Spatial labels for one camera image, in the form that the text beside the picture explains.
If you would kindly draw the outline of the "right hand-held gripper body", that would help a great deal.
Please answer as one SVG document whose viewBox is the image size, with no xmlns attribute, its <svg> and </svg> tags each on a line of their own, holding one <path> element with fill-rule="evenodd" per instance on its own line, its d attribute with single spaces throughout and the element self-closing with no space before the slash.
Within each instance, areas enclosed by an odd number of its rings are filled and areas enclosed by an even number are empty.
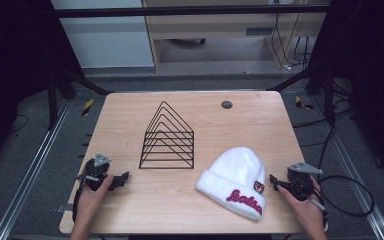
<svg viewBox="0 0 384 240">
<path fill-rule="evenodd" d="M 287 166 L 287 178 L 292 185 L 290 192 L 299 201 L 305 201 L 313 194 L 314 184 L 311 174 L 321 175 L 323 171 L 306 162 Z"/>
</svg>

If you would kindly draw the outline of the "aluminium floor rail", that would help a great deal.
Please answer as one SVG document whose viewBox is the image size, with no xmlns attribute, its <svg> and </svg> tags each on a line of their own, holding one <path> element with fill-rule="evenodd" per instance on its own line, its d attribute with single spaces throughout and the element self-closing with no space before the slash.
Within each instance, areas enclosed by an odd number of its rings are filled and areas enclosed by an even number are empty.
<svg viewBox="0 0 384 240">
<path fill-rule="evenodd" d="M 41 168 L 48 157 L 48 154 L 60 132 L 65 121 L 67 112 L 71 105 L 70 100 L 63 100 L 61 108 L 57 112 L 57 120 L 54 126 L 47 131 L 44 140 L 37 150 L 32 163 L 24 175 L 11 203 L 9 204 L 4 216 L 0 220 L 0 240 L 7 240 L 18 216 L 23 209 L 27 198 L 39 176 Z"/>
<path fill-rule="evenodd" d="M 327 122 L 323 122 L 323 126 L 328 133 L 332 129 Z M 360 207 L 364 212 L 367 212 L 365 218 L 368 220 L 376 238 L 378 240 L 384 240 L 384 216 L 375 203 L 374 197 L 369 194 L 368 190 L 364 190 L 362 188 L 362 185 L 366 185 L 366 183 L 356 169 L 355 165 L 352 163 L 351 157 L 348 154 L 340 136 L 336 133 L 329 133 L 328 143 L 332 144 L 344 175 L 349 177 L 351 180 L 355 180 L 355 183 L 352 185 L 352 189 Z"/>
</svg>

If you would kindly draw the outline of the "person's left hand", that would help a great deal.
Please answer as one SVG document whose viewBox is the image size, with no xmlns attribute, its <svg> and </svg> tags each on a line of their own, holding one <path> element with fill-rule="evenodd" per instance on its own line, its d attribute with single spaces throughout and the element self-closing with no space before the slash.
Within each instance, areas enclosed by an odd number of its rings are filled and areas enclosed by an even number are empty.
<svg viewBox="0 0 384 240">
<path fill-rule="evenodd" d="M 90 228 L 112 181 L 113 175 L 108 175 L 96 191 L 91 190 L 89 187 L 82 190 L 77 204 L 73 230 L 80 230 L 85 233 Z"/>
</svg>

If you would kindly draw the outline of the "white cabinet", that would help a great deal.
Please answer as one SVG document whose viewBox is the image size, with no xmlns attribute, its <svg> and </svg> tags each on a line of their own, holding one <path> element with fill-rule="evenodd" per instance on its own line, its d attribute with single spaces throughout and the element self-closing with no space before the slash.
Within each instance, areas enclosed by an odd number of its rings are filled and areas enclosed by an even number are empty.
<svg viewBox="0 0 384 240">
<path fill-rule="evenodd" d="M 141 0 L 51 0 L 56 10 L 142 7 Z M 145 18 L 61 18 L 83 69 L 153 67 Z"/>
</svg>

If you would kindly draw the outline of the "black frame post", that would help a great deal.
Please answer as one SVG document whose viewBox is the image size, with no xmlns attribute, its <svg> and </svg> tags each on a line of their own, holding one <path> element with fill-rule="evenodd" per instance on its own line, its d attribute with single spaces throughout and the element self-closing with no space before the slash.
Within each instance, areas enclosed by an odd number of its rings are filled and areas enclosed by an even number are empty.
<svg viewBox="0 0 384 240">
<path fill-rule="evenodd" d="M 315 63 L 305 70 L 295 74 L 283 83 L 268 88 L 268 91 L 283 91 L 288 86 L 302 79 L 309 79 L 306 85 L 306 92 L 310 95 L 318 93 L 324 88 L 324 116 L 331 127 L 335 126 L 333 107 L 333 67 L 329 63 Z"/>
<path fill-rule="evenodd" d="M 76 74 L 68 69 L 56 68 L 51 70 L 47 77 L 49 130 L 54 128 L 58 120 L 56 91 L 59 91 L 64 99 L 73 99 L 76 96 L 76 91 L 71 84 L 72 81 L 81 84 L 99 95 L 110 94 L 110 91 L 93 84 L 85 77 L 80 76 L 79 74 Z"/>
</svg>

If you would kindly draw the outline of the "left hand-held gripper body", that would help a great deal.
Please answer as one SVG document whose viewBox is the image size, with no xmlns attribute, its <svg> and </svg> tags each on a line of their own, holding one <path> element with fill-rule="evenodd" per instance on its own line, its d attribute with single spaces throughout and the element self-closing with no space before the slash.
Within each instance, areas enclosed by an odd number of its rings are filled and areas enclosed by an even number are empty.
<svg viewBox="0 0 384 240">
<path fill-rule="evenodd" d="M 81 184 L 86 184 L 91 190 L 96 191 L 107 177 L 111 161 L 110 157 L 97 152 L 94 158 L 86 162 L 77 179 Z"/>
</svg>

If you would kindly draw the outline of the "yellow black striped tape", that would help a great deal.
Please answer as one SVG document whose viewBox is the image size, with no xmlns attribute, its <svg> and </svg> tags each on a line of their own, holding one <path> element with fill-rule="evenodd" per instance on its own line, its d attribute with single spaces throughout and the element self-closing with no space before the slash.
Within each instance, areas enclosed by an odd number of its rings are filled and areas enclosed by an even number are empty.
<svg viewBox="0 0 384 240">
<path fill-rule="evenodd" d="M 93 102 L 94 102 L 94 99 L 89 99 L 86 101 L 84 108 L 82 110 L 81 116 L 87 116 L 88 115 Z"/>
<path fill-rule="evenodd" d="M 295 96 L 295 105 L 303 109 L 308 109 L 308 110 L 314 109 L 313 105 L 304 104 L 299 96 Z"/>
</svg>

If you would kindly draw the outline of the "black wire rack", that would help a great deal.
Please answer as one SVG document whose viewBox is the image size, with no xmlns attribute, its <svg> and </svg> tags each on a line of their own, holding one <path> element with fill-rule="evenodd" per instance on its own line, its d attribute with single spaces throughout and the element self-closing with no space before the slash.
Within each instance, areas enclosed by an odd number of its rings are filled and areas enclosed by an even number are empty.
<svg viewBox="0 0 384 240">
<path fill-rule="evenodd" d="M 140 169 L 193 169 L 195 135 L 189 124 L 162 101 L 144 133 Z"/>
</svg>

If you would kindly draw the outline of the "light wooden desk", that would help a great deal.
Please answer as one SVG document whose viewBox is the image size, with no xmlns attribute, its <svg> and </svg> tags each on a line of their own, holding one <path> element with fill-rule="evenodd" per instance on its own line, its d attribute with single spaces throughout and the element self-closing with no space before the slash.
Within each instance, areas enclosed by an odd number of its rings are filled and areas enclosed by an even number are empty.
<svg viewBox="0 0 384 240">
<path fill-rule="evenodd" d="M 301 5 L 328 4 L 331 0 L 141 0 L 145 7 Z M 299 37 L 316 37 L 325 13 L 226 14 L 148 16 L 153 57 L 161 56 L 161 44 L 168 39 L 216 37 L 262 37 L 276 67 L 292 63 L 289 53 Z"/>
</svg>

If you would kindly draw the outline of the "black curtain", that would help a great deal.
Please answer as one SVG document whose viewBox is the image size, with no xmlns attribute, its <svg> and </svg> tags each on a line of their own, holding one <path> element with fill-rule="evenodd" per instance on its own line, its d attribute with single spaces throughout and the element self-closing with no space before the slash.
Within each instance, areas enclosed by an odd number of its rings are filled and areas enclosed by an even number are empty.
<svg viewBox="0 0 384 240">
<path fill-rule="evenodd" d="M 351 81 L 351 101 L 384 163 L 384 0 L 330 0 L 310 65 Z"/>
<path fill-rule="evenodd" d="M 0 0 L 0 147 L 19 102 L 47 88 L 49 60 L 42 46 L 62 67 L 83 74 L 60 20 L 25 13 L 53 8 L 51 0 Z"/>
</svg>

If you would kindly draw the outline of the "black horizontal frame bar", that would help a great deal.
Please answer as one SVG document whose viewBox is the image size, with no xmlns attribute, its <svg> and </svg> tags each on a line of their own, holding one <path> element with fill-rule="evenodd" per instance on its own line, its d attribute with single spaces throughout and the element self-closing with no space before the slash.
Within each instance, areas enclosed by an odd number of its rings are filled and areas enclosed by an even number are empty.
<svg viewBox="0 0 384 240">
<path fill-rule="evenodd" d="M 58 18 L 133 17 L 133 16 L 182 16 L 226 14 L 276 14 L 276 13 L 324 13 L 331 6 L 316 5 L 230 5 L 230 6 L 181 6 L 146 8 L 63 9 L 50 15 Z"/>
</svg>

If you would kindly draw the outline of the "person's right hand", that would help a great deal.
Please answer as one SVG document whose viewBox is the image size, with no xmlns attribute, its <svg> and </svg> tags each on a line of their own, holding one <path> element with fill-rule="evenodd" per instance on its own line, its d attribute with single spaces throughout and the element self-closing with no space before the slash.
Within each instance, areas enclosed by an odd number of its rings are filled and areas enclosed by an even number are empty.
<svg viewBox="0 0 384 240">
<path fill-rule="evenodd" d="M 325 232 L 323 211 L 311 202 L 311 199 L 318 200 L 315 194 L 312 194 L 305 201 L 299 201 L 287 189 L 281 186 L 278 188 L 281 196 L 290 205 L 305 232 L 315 229 L 324 230 Z"/>
</svg>

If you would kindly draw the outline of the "white knit beanie hat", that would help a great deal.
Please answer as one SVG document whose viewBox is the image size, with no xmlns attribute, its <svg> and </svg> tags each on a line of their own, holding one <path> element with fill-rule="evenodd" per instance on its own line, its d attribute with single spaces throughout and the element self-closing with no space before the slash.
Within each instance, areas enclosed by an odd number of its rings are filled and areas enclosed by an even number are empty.
<svg viewBox="0 0 384 240">
<path fill-rule="evenodd" d="M 202 172 L 195 188 L 226 209 L 259 221 L 265 207 L 265 179 L 257 154 L 248 147 L 234 147 Z"/>
</svg>

